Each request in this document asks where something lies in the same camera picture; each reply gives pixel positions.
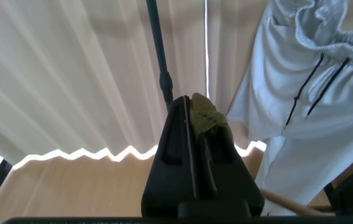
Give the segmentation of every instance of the black pole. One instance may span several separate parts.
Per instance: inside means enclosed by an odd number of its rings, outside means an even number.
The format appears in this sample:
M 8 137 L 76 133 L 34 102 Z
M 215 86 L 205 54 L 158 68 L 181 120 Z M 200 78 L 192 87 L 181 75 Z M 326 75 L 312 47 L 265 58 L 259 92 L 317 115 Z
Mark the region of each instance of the black pole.
M 172 95 L 172 79 L 167 70 L 167 62 L 165 60 L 162 30 L 160 28 L 160 20 L 158 19 L 158 11 L 156 0 L 146 0 L 147 10 L 149 12 L 150 25 L 152 26 L 152 33 L 154 45 L 156 47 L 158 66 L 160 67 L 160 88 L 163 91 L 164 101 L 167 105 L 167 110 L 170 109 L 173 101 Z

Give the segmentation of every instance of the wooden stick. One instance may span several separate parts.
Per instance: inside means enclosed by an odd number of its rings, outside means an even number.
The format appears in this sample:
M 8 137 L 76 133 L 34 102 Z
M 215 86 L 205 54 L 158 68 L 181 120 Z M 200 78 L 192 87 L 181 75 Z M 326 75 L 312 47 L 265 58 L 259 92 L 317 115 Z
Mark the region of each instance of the wooden stick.
M 330 216 L 333 214 L 330 213 L 321 213 L 313 208 L 301 205 L 299 203 L 296 203 L 284 196 L 277 195 L 273 192 L 270 192 L 265 189 L 260 189 L 259 190 L 261 194 L 264 196 L 266 200 L 269 200 L 275 204 L 278 204 L 279 206 L 286 208 L 297 215 L 303 215 L 303 216 Z

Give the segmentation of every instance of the drawstring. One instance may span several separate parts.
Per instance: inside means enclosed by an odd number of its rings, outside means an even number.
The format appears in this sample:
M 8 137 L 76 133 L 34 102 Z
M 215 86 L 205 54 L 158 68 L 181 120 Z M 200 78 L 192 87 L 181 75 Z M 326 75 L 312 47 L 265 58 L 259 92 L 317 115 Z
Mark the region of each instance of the drawstring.
M 320 55 L 320 60 L 318 62 L 318 64 L 315 66 L 315 68 L 312 70 L 311 74 L 308 76 L 308 78 L 305 80 L 305 82 L 303 83 L 303 85 L 301 86 L 300 90 L 298 91 L 298 94 L 296 97 L 294 97 L 294 105 L 290 111 L 290 115 L 288 115 L 288 119 L 286 122 L 286 126 L 288 125 L 288 123 L 291 120 L 291 117 L 293 116 L 294 110 L 295 110 L 295 106 L 296 106 L 296 102 L 300 99 L 302 90 L 304 89 L 304 87 L 306 86 L 306 84 L 308 84 L 309 80 L 312 78 L 313 74 L 315 73 L 315 71 L 318 69 L 318 67 L 320 66 L 321 62 L 323 61 L 323 53 Z
M 331 83 L 334 81 L 334 79 L 337 78 L 337 76 L 340 74 L 340 72 L 342 71 L 342 69 L 344 69 L 345 65 L 349 62 L 349 58 L 346 58 L 345 61 L 342 63 L 342 65 L 338 68 L 338 70 L 332 75 L 332 77 L 330 78 L 330 80 L 327 82 L 326 87 L 324 87 L 323 91 L 320 93 L 319 97 L 316 99 L 316 101 L 313 103 L 313 105 L 311 106 L 311 108 L 308 111 L 307 116 L 309 116 L 309 114 L 311 114 L 313 108 L 319 103 L 319 101 L 321 100 L 321 98 L 324 96 L 324 94 L 326 93 L 327 89 L 330 87 Z

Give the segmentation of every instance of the elastic waistband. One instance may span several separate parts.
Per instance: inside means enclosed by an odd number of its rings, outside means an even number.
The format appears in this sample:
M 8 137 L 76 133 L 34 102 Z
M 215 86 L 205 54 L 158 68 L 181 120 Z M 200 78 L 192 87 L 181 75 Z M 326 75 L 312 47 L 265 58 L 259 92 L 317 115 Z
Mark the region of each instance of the elastic waistband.
M 353 65 L 353 30 L 341 30 L 347 0 L 275 0 L 272 14 L 291 27 L 304 47 Z

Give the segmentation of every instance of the green cloth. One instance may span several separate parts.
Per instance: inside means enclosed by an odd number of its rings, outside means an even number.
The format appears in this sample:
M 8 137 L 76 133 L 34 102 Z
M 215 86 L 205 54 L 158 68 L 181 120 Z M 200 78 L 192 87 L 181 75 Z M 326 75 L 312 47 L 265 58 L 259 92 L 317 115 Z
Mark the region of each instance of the green cloth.
M 195 141 L 201 133 L 208 132 L 215 135 L 220 128 L 229 133 L 229 140 L 233 141 L 232 130 L 227 124 L 225 115 L 216 111 L 216 107 L 205 96 L 194 93 L 190 101 L 190 121 L 195 136 Z

